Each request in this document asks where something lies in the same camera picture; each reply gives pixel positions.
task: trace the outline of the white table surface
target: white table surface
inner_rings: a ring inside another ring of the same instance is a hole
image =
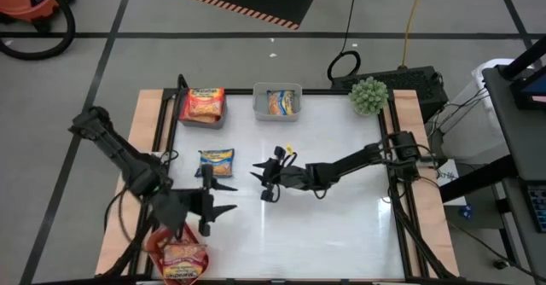
[[[221,130],[177,123],[171,163],[174,188],[201,186],[194,177],[198,150],[235,149],[233,177],[220,183],[237,192],[213,191],[215,205],[236,204],[211,223],[211,263],[203,278],[237,279],[404,279],[398,235],[386,200],[384,166],[369,166],[343,177],[323,200],[311,192],[281,188],[277,203],[260,200],[264,189],[249,172],[290,144],[296,166],[334,162],[380,140],[377,116],[362,117],[346,96],[303,96],[297,122],[254,118],[252,96],[228,96]],[[199,218],[187,221],[195,234]]]

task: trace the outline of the gray floor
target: gray floor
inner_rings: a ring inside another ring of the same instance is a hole
[[[543,0],[512,1],[524,30],[532,35],[519,35],[523,32],[515,25],[518,20],[514,22],[504,0],[421,0],[413,25],[413,32],[421,35],[409,41],[407,65],[435,66],[444,75],[448,96],[456,96],[480,63],[515,57],[525,49],[523,38],[536,39],[546,33]],[[363,57],[361,73],[391,70],[400,64],[412,2],[356,0],[351,33],[360,38],[351,38],[347,47]],[[102,214],[118,172],[92,144],[82,142],[70,174],[66,178],[60,173],[72,141],[67,127],[89,91],[93,96],[96,84],[100,86],[94,103],[111,112],[123,136],[128,135],[138,91],[172,87],[179,73],[193,86],[247,88],[268,81],[328,88],[326,68],[343,44],[340,37],[351,6],[351,0],[315,0],[294,38],[286,36],[290,31],[283,27],[193,0],[129,0],[125,10],[119,9],[120,3],[122,0],[78,0],[73,12],[81,34],[60,57],[24,62],[0,55],[0,119],[4,122],[0,143],[7,156],[0,165],[4,184],[0,222],[8,224],[0,230],[4,243],[0,284],[20,281],[49,199],[55,186],[64,182],[55,219],[45,223],[45,229],[51,225],[50,231],[42,231],[49,239],[32,280],[93,276],[102,243]],[[116,15],[122,17],[119,26],[115,26]],[[63,20],[54,25],[56,32],[64,28]],[[110,37],[110,49],[107,32],[112,29],[120,34],[115,41]],[[32,28],[24,24],[0,25],[0,32],[27,31]],[[123,35],[128,32],[141,35]],[[154,38],[153,32],[187,34]],[[208,34],[191,34],[200,32]],[[215,32],[249,33],[221,38]],[[3,41],[17,49],[45,48],[56,42],[9,36]],[[106,65],[99,64],[101,58]],[[335,73],[341,75],[350,65],[342,62]],[[490,254],[466,236],[456,231],[451,234],[464,276],[476,281],[530,283],[518,271],[493,270]],[[496,231],[477,234],[502,250]]]

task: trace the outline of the ramen package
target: ramen package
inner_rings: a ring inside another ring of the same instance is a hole
[[[292,115],[294,114],[292,90],[267,91],[269,98],[270,114]]]
[[[196,278],[206,267],[206,246],[200,244],[170,244],[164,249],[165,279]]]
[[[232,176],[234,149],[199,151],[199,153],[201,153],[201,160],[199,168],[197,168],[197,172],[195,173],[196,177],[203,176],[201,166],[205,164],[212,165],[212,175],[214,177]]]
[[[190,89],[180,119],[214,123],[222,116],[224,99],[224,88]]]

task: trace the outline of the wooden table frame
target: wooden table frame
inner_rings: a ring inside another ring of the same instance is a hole
[[[332,94],[331,90],[323,93]],[[169,142],[169,130],[171,129],[171,118],[174,108],[174,99],[170,98],[175,90],[141,90],[136,105],[131,132],[128,138],[129,143],[141,152],[151,152],[153,147],[158,151],[165,151]],[[234,90],[235,94],[247,94],[247,90]],[[424,130],[421,118],[421,110],[417,101],[416,93],[413,90],[395,90],[394,105],[398,114],[398,123],[402,131],[413,132],[419,144],[428,147],[427,135]],[[386,107],[383,111],[386,122],[387,133],[393,132],[391,111]],[[433,169],[420,168],[422,177],[436,181],[436,173]],[[118,179],[116,193],[123,187],[121,177]],[[416,215],[418,217],[421,236],[427,245],[433,250],[437,258],[444,264],[447,270],[458,275],[455,254],[451,244],[450,232],[444,214],[444,206],[439,194],[439,189],[424,180],[417,180],[411,184],[411,191],[415,199]],[[404,209],[407,209],[408,202],[403,200]],[[128,241],[121,233],[117,205],[113,205],[108,217],[107,230],[104,235],[100,257],[96,267],[96,274],[103,273],[109,269],[118,259],[120,254],[128,246]],[[137,228],[140,204],[132,196],[127,196],[123,202],[125,226],[130,232]],[[408,250],[409,270],[412,276],[423,276],[423,271],[430,271],[430,277],[434,277],[433,271],[424,269],[420,265],[418,252],[415,249],[413,240],[406,233],[406,244]],[[144,272],[147,256],[140,256],[136,270]]]

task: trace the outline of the vacuum hose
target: vacuum hose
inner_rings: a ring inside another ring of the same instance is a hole
[[[13,57],[15,59],[34,61],[34,60],[48,59],[48,58],[60,55],[63,51],[65,51],[68,48],[68,46],[70,46],[70,44],[74,40],[74,36],[76,35],[76,21],[74,20],[74,15],[72,14],[70,7],[68,6],[68,3],[65,0],[56,0],[56,1],[59,4],[59,9],[61,9],[62,13],[67,18],[67,33],[65,33],[65,35],[62,37],[62,40],[60,43],[58,43],[52,49],[39,51],[39,52],[25,53],[25,52],[19,52],[9,48],[2,42],[2,40],[0,40],[0,52],[3,52],[4,54],[10,57]]]

